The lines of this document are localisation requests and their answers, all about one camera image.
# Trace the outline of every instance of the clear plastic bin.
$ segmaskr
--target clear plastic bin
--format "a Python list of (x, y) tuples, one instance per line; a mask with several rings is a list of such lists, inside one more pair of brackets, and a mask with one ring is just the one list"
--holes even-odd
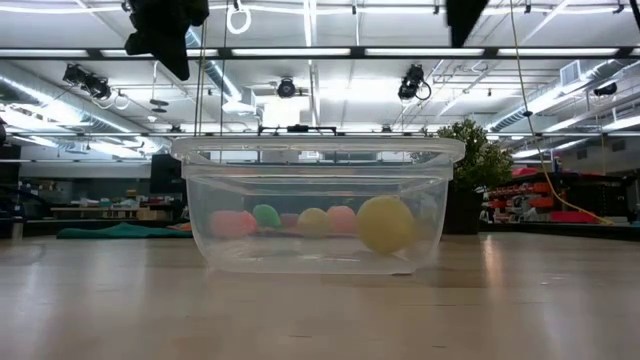
[[(428, 153), (422, 163), (411, 154)], [(423, 137), (174, 141), (198, 248), (237, 272), (406, 274), (438, 246), (464, 144)]]

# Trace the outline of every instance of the table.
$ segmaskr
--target table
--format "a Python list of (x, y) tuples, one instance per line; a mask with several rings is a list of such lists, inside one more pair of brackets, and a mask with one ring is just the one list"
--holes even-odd
[(0, 244), (6, 359), (637, 359), (640, 245), (446, 237), (415, 276), (207, 272), (190, 240)]

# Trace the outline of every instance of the ceiling light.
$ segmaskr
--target ceiling light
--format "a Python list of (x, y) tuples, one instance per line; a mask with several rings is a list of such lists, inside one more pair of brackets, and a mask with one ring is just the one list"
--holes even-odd
[(127, 55), (126, 50), (100, 50), (100, 53), (104, 57), (128, 57), (128, 56), (139, 57), (139, 58), (152, 57), (151, 54)]
[(71, 49), (0, 49), (0, 57), (88, 57), (86, 50)]
[(265, 48), (265, 49), (233, 49), (234, 56), (346, 56), (351, 54), (351, 49), (346, 48)]
[(609, 125), (605, 125), (602, 127), (602, 130), (609, 132), (613, 130), (624, 129), (630, 126), (635, 126), (638, 124), (640, 124), (640, 116), (634, 116), (634, 117), (612, 122)]
[(562, 144), (562, 145), (556, 146), (555, 148), (553, 148), (553, 150), (565, 150), (565, 149), (568, 149), (568, 148), (570, 148), (572, 146), (576, 146), (578, 144), (582, 144), (585, 141), (587, 141), (587, 139), (580, 139), (580, 140), (571, 141), (571, 142), (568, 142), (566, 144)]
[(484, 49), (475, 49), (475, 48), (462, 48), (462, 49), (453, 49), (453, 48), (415, 48), (415, 49), (405, 49), (405, 48), (369, 48), (365, 50), (365, 54), (367, 56), (394, 56), (394, 55), (402, 55), (402, 56), (481, 56), (484, 54)]
[(26, 142), (30, 142), (30, 143), (34, 143), (34, 144), (38, 144), (38, 145), (42, 145), (42, 146), (58, 147), (58, 144), (54, 143), (53, 141), (41, 138), (39, 136), (31, 136), (29, 138), (22, 137), (22, 136), (14, 136), (13, 138), (14, 139), (18, 139), (18, 140), (22, 140), (22, 141), (26, 141)]
[(577, 119), (569, 119), (569, 120), (565, 120), (565, 121), (561, 121), (555, 125), (551, 125), (548, 128), (542, 130), (542, 132), (553, 132), (553, 131), (558, 131), (561, 129), (565, 129), (568, 128), (569, 126), (577, 123), (578, 120)]
[[(618, 48), (520, 48), (520, 56), (611, 56)], [(499, 49), (498, 56), (516, 56), (516, 49)]]
[(111, 154), (117, 157), (123, 158), (137, 158), (142, 157), (137, 151), (127, 149), (122, 146), (107, 144), (107, 143), (91, 143), (91, 148), (100, 152)]
[[(187, 49), (187, 56), (202, 56), (202, 49)], [(204, 49), (204, 56), (218, 56), (218, 50)]]
[(56, 126), (53, 123), (48, 123), (31, 116), (27, 116), (11, 109), (7, 109), (2, 113), (2, 119), (11, 126), (25, 130), (69, 132), (69, 130)]
[[(540, 149), (541, 152), (546, 152), (547, 149)], [(517, 153), (511, 155), (512, 158), (514, 159), (522, 159), (522, 158), (527, 158), (533, 155), (537, 155), (538, 154), (538, 149), (532, 149), (532, 150), (522, 150), (522, 151), (518, 151)]]

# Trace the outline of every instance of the yellow ball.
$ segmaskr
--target yellow ball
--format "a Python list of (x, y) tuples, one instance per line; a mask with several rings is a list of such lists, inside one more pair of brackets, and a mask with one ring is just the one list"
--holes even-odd
[(326, 212), (311, 208), (300, 214), (297, 228), (305, 237), (324, 237), (331, 232), (331, 221)]
[(379, 254), (393, 254), (416, 239), (413, 215), (398, 198), (378, 196), (367, 200), (357, 219), (360, 240)]

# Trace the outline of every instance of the pipe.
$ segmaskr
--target pipe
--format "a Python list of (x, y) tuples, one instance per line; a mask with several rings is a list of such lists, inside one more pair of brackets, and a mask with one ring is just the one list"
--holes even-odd
[[(149, 129), (137, 125), (126, 120), (110, 111), (103, 110), (94, 105), (90, 101), (81, 97), (63, 91), (59, 87), (33, 75), (15, 65), (7, 62), (0, 62), (0, 83), (4, 83), (14, 89), (16, 92), (25, 94), (26, 97), (33, 99), (33, 103), (38, 105), (48, 104), (52, 107), (52, 111), (56, 111), (60, 116), (78, 117), (78, 120), (86, 122), (87, 120), (97, 120), (100, 123), (108, 125), (111, 129), (120, 132), (149, 132)], [(171, 143), (167, 139), (154, 139), (154, 143), (158, 147), (169, 146)]]
[[(202, 46), (200, 36), (193, 31), (193, 28), (189, 28), (187, 31), (185, 41), (187, 48), (198, 48)], [(222, 69), (220, 69), (215, 61), (205, 60), (203, 70), (211, 82), (222, 91), (225, 100), (240, 101), (242, 99), (242, 93), (238, 90), (238, 87), (229, 79), (227, 74), (222, 73)]]
[[(540, 88), (540, 90), (527, 96), (529, 110), (534, 114), (542, 112), (566, 100), (568, 96), (577, 91), (596, 88), (607, 79), (635, 64), (637, 64), (635, 60), (583, 61), (581, 62), (581, 69), (586, 68), (588, 70), (580, 74), (581, 81), (577, 87), (571, 86), (569, 89), (563, 88), (561, 80), (558, 79), (550, 85)], [(507, 126), (525, 119), (525, 112), (524, 103), (519, 104), (515, 108), (510, 108), (498, 113), (485, 128), (490, 131), (500, 131)]]

